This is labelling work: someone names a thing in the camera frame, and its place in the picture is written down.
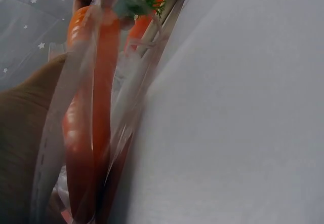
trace orange carrot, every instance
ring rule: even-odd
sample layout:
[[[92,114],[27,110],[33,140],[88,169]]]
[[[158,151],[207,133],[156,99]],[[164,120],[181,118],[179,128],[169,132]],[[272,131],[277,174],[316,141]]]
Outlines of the orange carrot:
[[[67,37],[69,46],[84,39],[81,24],[88,9],[81,8],[72,17]],[[78,223],[88,223],[94,216],[98,193],[103,189],[108,170],[111,85],[120,27],[113,11],[107,10],[105,15],[112,22],[100,27],[93,91],[87,85],[79,89],[62,122],[70,207]],[[85,108],[81,100],[91,95],[93,106]]]
[[[156,0],[157,3],[163,2],[164,0]],[[149,24],[151,23],[152,18],[149,16],[145,16],[142,15],[140,17],[138,17],[138,19],[135,21],[134,26],[132,27],[132,29],[130,30],[128,37],[126,39],[126,43],[125,43],[125,48],[124,50],[127,48],[128,42],[130,39],[141,39],[146,31],[146,29],[148,28]]]

